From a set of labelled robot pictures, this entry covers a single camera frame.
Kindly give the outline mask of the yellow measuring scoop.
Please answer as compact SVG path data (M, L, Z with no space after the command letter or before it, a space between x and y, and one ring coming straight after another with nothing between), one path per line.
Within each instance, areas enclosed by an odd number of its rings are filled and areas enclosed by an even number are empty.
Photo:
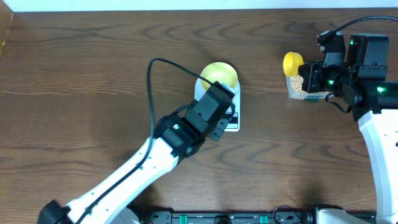
M283 71L286 77L294 77L299 74L299 66L303 65L303 57L297 52L286 53L283 60Z

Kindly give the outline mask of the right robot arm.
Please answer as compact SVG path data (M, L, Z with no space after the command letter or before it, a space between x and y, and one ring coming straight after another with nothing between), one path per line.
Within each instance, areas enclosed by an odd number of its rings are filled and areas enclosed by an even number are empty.
M397 82L386 79L389 39L340 33L317 37L323 60L297 67L307 93L328 92L348 105L365 140L376 188L377 223L397 223Z

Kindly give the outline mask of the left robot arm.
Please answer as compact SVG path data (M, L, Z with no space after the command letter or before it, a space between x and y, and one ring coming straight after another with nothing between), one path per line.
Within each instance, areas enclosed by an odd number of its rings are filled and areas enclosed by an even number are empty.
M216 82L180 117L164 116L142 147L107 179L65 207L53 200L39 213L39 223L111 223L144 189L194 155L206 139L219 141L240 87Z

